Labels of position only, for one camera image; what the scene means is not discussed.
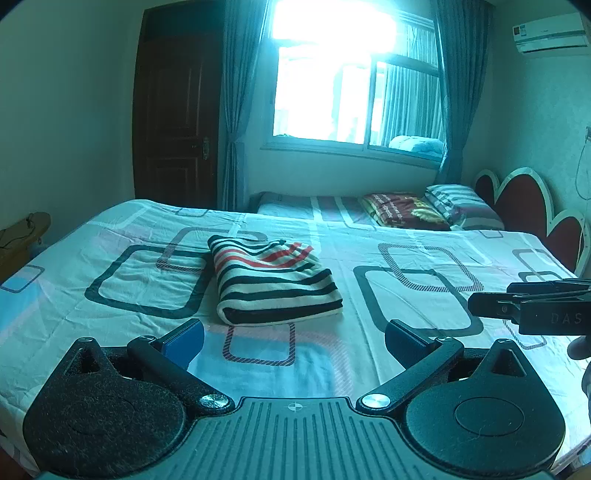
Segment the person's right hand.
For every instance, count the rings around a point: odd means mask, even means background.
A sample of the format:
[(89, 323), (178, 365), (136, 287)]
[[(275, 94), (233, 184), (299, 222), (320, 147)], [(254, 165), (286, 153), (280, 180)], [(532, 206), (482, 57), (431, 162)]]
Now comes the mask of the person's right hand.
[(573, 340), (567, 349), (568, 356), (573, 360), (584, 360), (591, 357), (590, 336), (581, 336)]

